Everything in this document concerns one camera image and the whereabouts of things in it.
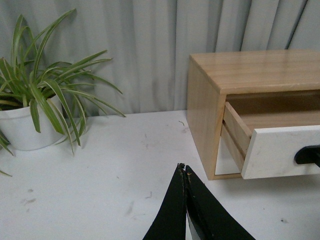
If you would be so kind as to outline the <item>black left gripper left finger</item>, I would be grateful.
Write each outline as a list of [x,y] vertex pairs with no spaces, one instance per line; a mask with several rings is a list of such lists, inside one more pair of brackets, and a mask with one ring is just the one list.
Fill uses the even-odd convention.
[[145,240],[184,240],[186,238],[186,214],[185,165],[179,163],[160,209],[143,238]]

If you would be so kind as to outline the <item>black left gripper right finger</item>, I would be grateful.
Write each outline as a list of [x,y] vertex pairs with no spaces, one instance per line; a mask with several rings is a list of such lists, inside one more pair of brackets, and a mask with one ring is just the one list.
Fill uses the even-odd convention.
[[186,207],[193,240],[253,240],[190,166],[185,167]]

